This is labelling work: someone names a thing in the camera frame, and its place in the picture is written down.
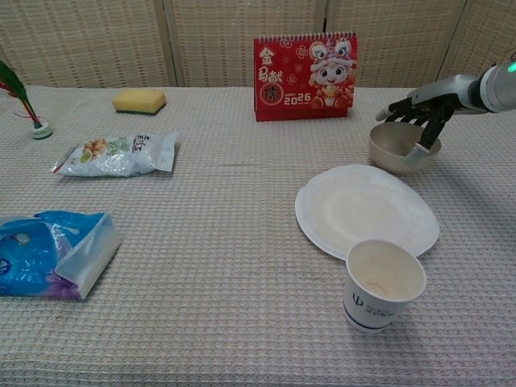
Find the chinese characters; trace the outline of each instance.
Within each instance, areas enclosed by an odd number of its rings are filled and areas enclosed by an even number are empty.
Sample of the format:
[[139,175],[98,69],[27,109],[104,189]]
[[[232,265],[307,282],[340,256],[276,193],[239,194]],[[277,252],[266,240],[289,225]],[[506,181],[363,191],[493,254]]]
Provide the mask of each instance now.
[[150,135],[137,135],[135,137],[135,142],[133,144],[132,150],[141,151],[142,148],[146,145],[145,141],[149,141],[151,139]]
[[7,274],[10,270],[10,265],[11,263],[8,260],[0,259],[0,274]]
[[258,79],[262,82],[270,83],[271,85],[283,83],[283,72],[274,70],[269,71],[267,67],[262,66],[258,70]]
[[265,101],[269,103],[275,103],[279,99],[279,93],[276,86],[272,85],[266,89],[264,89],[262,96]]
[[394,313],[391,310],[382,310],[382,309],[376,309],[372,306],[367,306],[366,310],[367,313],[370,313],[374,316],[381,316],[381,317],[391,317],[394,316]]
[[260,51],[261,64],[270,66],[273,64],[274,51],[264,46],[263,50]]

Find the blue logo on cup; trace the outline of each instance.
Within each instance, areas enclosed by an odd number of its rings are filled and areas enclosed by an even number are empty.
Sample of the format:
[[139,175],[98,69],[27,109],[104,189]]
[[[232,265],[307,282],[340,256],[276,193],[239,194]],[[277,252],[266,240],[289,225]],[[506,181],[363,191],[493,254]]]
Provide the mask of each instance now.
[[364,305],[364,302],[362,300],[360,300],[360,297],[353,294],[353,301],[355,302],[355,305],[356,306],[363,306]]

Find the beige tablecloth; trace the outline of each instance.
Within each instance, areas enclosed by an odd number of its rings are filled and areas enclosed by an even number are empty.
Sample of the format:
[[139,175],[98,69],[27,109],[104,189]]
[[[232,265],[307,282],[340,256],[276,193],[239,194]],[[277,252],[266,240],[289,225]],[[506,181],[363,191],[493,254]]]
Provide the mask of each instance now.
[[[166,89],[156,116],[115,89],[31,87],[52,137],[0,110],[0,214],[108,211],[123,244],[85,302],[0,298],[0,385],[516,385],[516,114],[455,117],[428,170],[402,180],[441,226],[425,293],[379,335],[343,316],[344,262],[298,228],[314,175],[369,164],[376,112],[256,123],[252,89]],[[72,144],[180,132],[172,174],[54,176]]]

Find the white plate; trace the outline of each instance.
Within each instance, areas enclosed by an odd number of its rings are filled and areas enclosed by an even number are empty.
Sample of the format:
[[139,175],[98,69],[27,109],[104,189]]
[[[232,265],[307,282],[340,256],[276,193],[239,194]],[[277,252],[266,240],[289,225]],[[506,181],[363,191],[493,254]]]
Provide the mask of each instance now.
[[408,185],[382,169],[344,165],[311,179],[296,197],[299,227],[341,260],[364,239],[396,243],[415,256],[431,248],[439,224]]

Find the red calendar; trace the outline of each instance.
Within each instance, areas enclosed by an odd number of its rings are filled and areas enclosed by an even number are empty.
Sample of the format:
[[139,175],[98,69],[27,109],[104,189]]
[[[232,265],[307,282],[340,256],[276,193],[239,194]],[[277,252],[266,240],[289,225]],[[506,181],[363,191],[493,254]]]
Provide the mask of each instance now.
[[256,121],[347,116],[357,57],[354,32],[255,39]]

